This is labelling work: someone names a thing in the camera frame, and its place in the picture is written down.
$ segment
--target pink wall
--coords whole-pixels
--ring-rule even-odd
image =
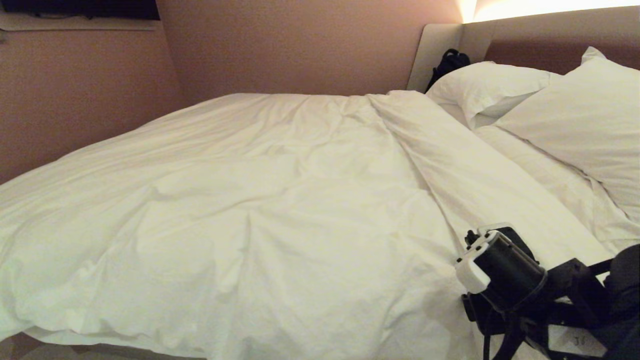
[[[234,92],[385,93],[406,87],[422,28],[456,0],[158,0],[191,103]]]
[[[162,28],[0,44],[0,183],[186,105]]]

